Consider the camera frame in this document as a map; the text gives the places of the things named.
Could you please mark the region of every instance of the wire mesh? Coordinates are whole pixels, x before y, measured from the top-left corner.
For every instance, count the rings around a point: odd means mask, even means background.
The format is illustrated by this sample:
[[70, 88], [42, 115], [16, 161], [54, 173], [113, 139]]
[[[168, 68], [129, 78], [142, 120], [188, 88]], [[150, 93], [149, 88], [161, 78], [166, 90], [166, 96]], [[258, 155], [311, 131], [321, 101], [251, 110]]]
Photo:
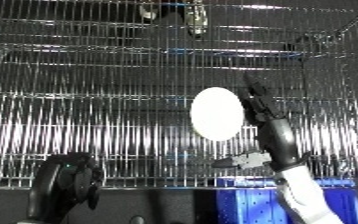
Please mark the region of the wire mesh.
[[[195, 3], [208, 18], [201, 39], [186, 24]], [[139, 13], [147, 4], [158, 6], [153, 21]], [[213, 86], [238, 93], [244, 73], [274, 93], [300, 151], [313, 152], [316, 176], [358, 184], [358, 23], [329, 47], [297, 43], [357, 15], [351, 0], [0, 0], [0, 187], [31, 186], [48, 155], [71, 151], [95, 155], [105, 187], [269, 177], [266, 168], [210, 167], [257, 149], [255, 127], [227, 142], [191, 127], [196, 94]]]

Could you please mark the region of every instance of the sneaker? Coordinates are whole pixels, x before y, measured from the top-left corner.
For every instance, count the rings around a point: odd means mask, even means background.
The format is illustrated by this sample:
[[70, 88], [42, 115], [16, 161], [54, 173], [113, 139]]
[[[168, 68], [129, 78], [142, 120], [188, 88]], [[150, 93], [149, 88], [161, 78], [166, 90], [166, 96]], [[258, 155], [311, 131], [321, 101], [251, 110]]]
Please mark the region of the sneaker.
[[143, 19], [155, 20], [158, 15], [158, 5], [149, 1], [139, 6], [139, 14]]
[[185, 6], [184, 20], [190, 35], [199, 37], [207, 32], [208, 18], [205, 6], [195, 0]]

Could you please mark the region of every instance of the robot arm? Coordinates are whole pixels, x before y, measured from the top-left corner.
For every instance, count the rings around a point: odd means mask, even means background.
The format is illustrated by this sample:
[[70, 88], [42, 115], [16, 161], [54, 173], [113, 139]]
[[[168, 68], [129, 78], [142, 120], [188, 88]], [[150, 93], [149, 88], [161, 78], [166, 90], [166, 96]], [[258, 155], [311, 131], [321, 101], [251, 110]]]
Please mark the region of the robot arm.
[[40, 167], [30, 190], [27, 219], [18, 224], [60, 223], [77, 204], [95, 209], [102, 172], [87, 153], [52, 155]]
[[239, 166], [242, 169], [269, 164], [275, 172], [278, 199], [294, 222], [302, 224], [341, 224], [328, 207], [323, 190], [305, 165], [309, 153], [298, 154], [288, 119], [273, 104], [273, 97], [260, 83], [248, 87], [251, 98], [243, 101], [246, 117], [258, 127], [260, 148], [268, 153], [248, 153], [215, 161], [215, 168]]

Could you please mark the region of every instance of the blue bin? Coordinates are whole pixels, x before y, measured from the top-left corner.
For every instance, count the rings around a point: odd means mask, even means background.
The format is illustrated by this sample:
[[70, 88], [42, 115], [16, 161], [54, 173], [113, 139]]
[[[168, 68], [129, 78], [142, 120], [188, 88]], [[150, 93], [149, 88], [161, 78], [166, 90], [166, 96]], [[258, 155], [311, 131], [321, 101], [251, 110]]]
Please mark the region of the blue bin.
[[[351, 180], [317, 179], [330, 208], [345, 224], [358, 224], [358, 198]], [[221, 178], [217, 191], [219, 224], [292, 224], [279, 205], [272, 179]]]

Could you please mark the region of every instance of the white ball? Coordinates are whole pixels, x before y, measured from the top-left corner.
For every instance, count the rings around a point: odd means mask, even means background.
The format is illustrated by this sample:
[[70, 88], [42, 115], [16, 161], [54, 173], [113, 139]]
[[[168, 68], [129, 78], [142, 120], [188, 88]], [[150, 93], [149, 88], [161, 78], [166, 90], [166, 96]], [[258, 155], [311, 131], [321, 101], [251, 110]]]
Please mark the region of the white ball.
[[238, 97], [219, 87], [200, 92], [191, 105], [190, 116], [197, 133], [212, 141], [233, 138], [244, 124], [244, 108]]

